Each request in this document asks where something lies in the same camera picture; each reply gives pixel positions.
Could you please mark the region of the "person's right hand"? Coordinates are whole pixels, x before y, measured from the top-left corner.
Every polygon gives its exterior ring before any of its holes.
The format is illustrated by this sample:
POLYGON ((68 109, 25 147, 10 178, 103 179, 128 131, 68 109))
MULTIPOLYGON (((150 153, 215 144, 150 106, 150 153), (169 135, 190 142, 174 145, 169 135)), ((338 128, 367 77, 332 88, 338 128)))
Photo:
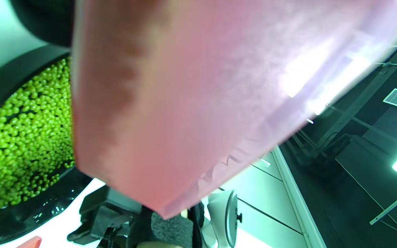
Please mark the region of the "person's right hand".
POLYGON ((60 47, 72 45, 74 0, 10 0, 13 11, 33 36, 60 47))

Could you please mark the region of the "person's left hand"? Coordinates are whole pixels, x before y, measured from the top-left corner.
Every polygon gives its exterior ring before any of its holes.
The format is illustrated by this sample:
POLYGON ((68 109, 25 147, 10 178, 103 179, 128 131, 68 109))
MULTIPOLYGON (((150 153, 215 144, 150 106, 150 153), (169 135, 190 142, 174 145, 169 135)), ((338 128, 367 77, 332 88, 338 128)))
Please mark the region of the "person's left hand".
POLYGON ((145 242, 159 242, 181 248, 203 246, 204 204, 164 220, 137 201, 102 186, 87 195, 79 209, 81 225, 67 241, 88 245, 99 241, 100 248, 137 248, 145 242))

